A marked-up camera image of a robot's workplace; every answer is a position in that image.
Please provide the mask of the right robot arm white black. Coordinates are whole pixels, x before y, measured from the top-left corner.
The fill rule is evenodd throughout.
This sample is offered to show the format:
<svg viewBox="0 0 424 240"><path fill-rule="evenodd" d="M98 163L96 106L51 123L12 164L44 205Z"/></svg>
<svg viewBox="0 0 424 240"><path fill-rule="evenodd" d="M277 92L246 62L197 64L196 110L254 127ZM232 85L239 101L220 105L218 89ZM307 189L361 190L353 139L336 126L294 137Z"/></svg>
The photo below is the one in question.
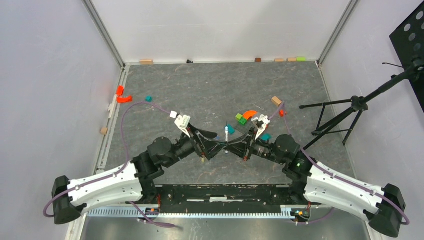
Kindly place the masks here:
<svg viewBox="0 0 424 240"><path fill-rule="evenodd" d="M402 225L410 224L397 186L372 185L337 172L310 157L291 135L280 135L270 143L247 133L224 145L244 161L255 155L283 165L283 174L292 181L288 196L295 204L310 202L342 210L392 238L399 236Z"/></svg>

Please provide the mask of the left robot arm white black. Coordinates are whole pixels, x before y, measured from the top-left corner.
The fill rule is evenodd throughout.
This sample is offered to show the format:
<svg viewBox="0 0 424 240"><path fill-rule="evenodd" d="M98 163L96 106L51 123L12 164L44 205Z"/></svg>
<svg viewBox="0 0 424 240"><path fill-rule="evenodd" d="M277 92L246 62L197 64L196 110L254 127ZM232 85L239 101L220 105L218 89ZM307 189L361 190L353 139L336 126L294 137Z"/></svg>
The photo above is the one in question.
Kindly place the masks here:
<svg viewBox="0 0 424 240"><path fill-rule="evenodd" d="M43 214L53 218L56 225L63 225L99 207L137 201L156 204L159 193L154 180L164 175L164 168L193 153L211 160L228 145L228 141L218 139L217 133L189 124L175 143L158 137L146 151L116 168L80 179L57 177L50 201L53 213L44 209Z"/></svg>

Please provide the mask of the blue white pen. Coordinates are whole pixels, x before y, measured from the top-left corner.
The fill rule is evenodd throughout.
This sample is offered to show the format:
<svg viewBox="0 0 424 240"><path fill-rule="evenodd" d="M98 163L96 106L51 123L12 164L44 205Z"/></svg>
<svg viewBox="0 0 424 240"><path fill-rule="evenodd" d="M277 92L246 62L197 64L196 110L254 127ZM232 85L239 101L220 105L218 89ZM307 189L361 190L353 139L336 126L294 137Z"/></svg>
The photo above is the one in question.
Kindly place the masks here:
<svg viewBox="0 0 424 240"><path fill-rule="evenodd" d="M225 124L224 132L225 132L225 142L228 143L229 142L229 127L228 127L228 122L226 122L226 124Z"/></svg>

